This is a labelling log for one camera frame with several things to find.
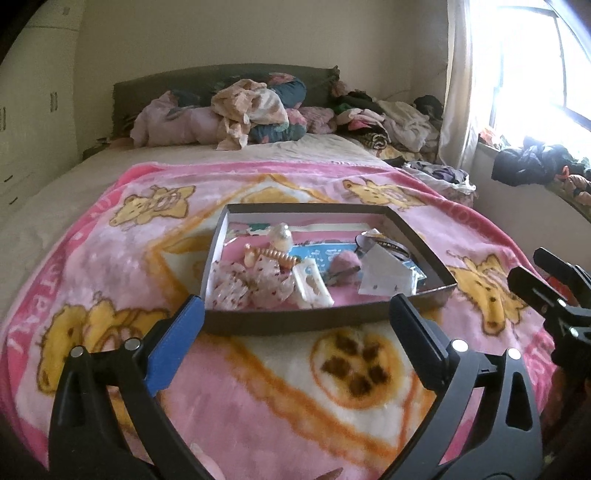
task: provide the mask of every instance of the headboard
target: headboard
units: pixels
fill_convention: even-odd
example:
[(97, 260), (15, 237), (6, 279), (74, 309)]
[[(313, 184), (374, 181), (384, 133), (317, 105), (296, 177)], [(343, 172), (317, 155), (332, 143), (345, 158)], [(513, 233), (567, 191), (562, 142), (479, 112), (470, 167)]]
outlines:
[(327, 106), (330, 88), (339, 80), (339, 68), (319, 69), (274, 63), (238, 63), (209, 65), (156, 73), (113, 86), (113, 138), (126, 135), (135, 117), (153, 99), (170, 89), (185, 90), (200, 97), (202, 106), (209, 106), (212, 96), (232, 80), (259, 80), (271, 72), (289, 73), (306, 84), (304, 106)]

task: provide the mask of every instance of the window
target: window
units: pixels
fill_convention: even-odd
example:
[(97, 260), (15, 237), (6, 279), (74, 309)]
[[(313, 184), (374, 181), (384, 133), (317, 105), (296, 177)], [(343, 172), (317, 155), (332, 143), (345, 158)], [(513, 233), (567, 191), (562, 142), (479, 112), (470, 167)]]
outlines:
[(529, 135), (591, 158), (591, 61), (583, 47), (542, 0), (499, 2), (490, 125), (511, 145)]

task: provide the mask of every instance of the floral pillow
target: floral pillow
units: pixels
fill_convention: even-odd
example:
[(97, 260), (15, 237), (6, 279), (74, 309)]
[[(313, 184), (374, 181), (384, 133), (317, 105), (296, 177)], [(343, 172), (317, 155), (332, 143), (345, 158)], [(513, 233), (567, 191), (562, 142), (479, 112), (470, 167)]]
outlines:
[(273, 90), (285, 108), (298, 108), (306, 98), (306, 86), (289, 73), (270, 73), (267, 88)]
[(275, 143), (299, 140), (306, 134), (306, 119), (293, 108), (286, 108), (287, 124), (256, 125), (251, 129), (250, 139), (254, 143)]

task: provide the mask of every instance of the white curtain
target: white curtain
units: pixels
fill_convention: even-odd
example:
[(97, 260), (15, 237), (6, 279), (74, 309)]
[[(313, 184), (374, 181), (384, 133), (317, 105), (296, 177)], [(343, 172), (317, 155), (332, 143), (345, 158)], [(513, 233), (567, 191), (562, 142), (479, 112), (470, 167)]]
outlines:
[(491, 4), (495, 2), (447, 1), (449, 62), (439, 160), (464, 170), (470, 170), (478, 133), (488, 123), (485, 116), (492, 105), (496, 65), (491, 62), (494, 55), (489, 44)]

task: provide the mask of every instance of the pink pom pom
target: pink pom pom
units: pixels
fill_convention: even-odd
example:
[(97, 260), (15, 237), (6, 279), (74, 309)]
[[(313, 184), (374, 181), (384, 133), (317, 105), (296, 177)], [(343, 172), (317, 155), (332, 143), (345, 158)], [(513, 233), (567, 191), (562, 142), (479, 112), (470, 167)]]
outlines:
[(357, 273), (360, 268), (361, 260), (357, 254), (351, 250), (343, 250), (330, 262), (329, 274), (338, 275), (337, 284), (347, 285), (357, 281)]

